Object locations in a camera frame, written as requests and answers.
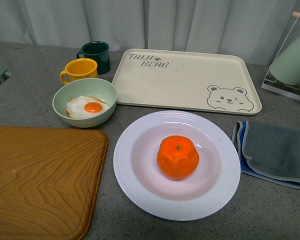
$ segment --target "bear face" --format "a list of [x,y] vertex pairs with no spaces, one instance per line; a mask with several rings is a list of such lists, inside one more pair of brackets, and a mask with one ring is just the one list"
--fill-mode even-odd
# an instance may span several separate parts
[[207,89],[210,95],[206,101],[214,109],[233,112],[250,112],[254,109],[254,104],[247,98],[247,91],[244,88],[228,89],[210,85]]

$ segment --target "cream tray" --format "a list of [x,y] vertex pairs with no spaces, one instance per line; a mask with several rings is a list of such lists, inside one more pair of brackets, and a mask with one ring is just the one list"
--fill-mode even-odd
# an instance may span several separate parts
[[129,49],[112,83],[122,105],[238,115],[262,108],[244,61],[231,55]]

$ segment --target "mug handle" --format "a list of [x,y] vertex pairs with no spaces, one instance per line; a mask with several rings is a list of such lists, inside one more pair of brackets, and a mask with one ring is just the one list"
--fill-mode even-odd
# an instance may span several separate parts
[[61,73],[60,73],[60,79],[61,79],[61,82],[63,82],[64,85],[68,84],[69,82],[65,79],[64,75],[67,74],[67,72],[65,70],[63,70]]
[[80,58],[79,54],[84,54],[84,52],[83,52],[82,50],[78,51],[78,53],[76,54],[76,58],[77,58],[77,59]]

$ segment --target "white curtain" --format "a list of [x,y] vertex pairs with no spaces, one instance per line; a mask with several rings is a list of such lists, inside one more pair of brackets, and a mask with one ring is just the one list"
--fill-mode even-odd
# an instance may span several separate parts
[[[234,55],[269,64],[300,0],[0,0],[0,41]],[[300,35],[300,20],[285,46]]]

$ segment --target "yellow cup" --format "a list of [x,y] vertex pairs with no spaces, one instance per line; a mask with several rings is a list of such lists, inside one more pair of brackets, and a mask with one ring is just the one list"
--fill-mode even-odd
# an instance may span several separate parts
[[68,84],[65,75],[69,76],[70,82],[78,79],[97,78],[97,62],[90,58],[79,58],[70,61],[60,73],[61,82]]

